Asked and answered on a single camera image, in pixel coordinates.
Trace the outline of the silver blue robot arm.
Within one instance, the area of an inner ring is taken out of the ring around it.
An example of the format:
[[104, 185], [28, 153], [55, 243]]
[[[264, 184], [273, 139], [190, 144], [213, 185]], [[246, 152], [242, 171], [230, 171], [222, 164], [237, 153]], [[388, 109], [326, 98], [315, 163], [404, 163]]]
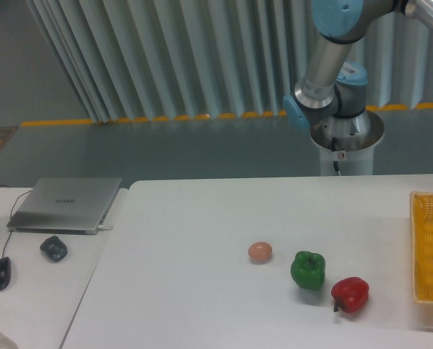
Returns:
[[433, 1], [313, 1], [311, 16], [321, 34], [306, 74], [283, 97], [291, 122], [310, 128], [333, 116], [352, 119], [365, 112], [366, 82], [341, 86], [337, 81], [352, 44], [369, 25], [391, 12], [417, 19], [433, 30]]

